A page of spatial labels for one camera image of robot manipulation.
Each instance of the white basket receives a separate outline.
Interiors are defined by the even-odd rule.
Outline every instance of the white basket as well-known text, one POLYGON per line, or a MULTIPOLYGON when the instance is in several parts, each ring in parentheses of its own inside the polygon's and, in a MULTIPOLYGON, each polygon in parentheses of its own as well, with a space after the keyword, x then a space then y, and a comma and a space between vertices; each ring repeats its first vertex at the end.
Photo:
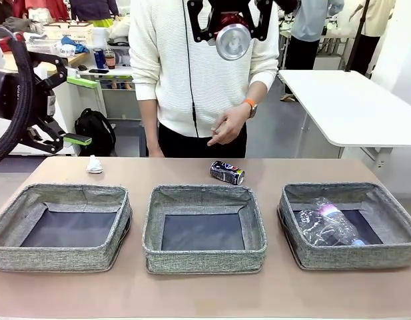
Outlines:
POLYGON ((88 22, 53 22, 44 25, 44 33, 49 39, 61 40, 67 36, 76 43, 86 45, 93 41, 93 24, 88 22))
POLYGON ((49 55, 59 54, 59 42, 56 40, 30 40, 26 42, 26 48, 28 51, 47 53, 49 55))

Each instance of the soda can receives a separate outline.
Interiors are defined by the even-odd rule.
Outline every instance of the soda can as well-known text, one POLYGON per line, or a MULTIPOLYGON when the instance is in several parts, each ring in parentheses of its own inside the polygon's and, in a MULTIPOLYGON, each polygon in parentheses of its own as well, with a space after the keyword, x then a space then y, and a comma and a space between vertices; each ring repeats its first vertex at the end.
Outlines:
POLYGON ((101 48, 94 48, 94 59, 96 61, 96 65, 98 69, 105 68, 105 52, 101 48))
POLYGON ((240 185, 245 178, 245 171, 222 161, 215 161, 210 171, 214 178, 233 185, 240 185))

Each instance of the wristwatch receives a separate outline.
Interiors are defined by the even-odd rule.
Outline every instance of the wristwatch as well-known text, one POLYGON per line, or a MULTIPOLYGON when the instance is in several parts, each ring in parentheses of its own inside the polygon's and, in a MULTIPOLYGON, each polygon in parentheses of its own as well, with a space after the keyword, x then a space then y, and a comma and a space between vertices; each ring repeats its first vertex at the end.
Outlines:
POLYGON ((254 118, 257 112, 257 104, 252 99, 245 99, 244 103, 248 103, 251 106, 250 119, 254 118))

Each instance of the black pants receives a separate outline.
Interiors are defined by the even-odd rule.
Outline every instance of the black pants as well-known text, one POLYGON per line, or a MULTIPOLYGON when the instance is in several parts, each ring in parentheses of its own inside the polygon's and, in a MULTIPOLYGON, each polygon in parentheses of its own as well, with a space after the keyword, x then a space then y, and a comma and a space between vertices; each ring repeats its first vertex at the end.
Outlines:
MULTIPOLYGON (((285 68, 288 70, 312 70, 318 48, 319 40, 307 42, 291 37, 288 48, 286 48, 285 68)), ((288 85, 285 85, 285 93, 292 93, 288 85)))
POLYGON ((366 74, 379 40, 380 37, 359 36, 358 49, 353 57, 351 70, 355 70, 361 75, 366 74))
POLYGON ((163 125, 159 125, 159 146, 166 158, 245 158, 246 125, 239 136, 227 145, 206 145, 209 138, 185 137, 163 125))

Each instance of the purple jacket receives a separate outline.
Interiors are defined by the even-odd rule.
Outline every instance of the purple jacket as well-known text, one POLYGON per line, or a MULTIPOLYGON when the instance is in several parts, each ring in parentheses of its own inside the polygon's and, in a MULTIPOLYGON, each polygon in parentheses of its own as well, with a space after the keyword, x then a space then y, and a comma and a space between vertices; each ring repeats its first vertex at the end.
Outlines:
POLYGON ((72 20, 79 21, 110 19, 111 12, 119 15, 116 0, 70 0, 72 20))

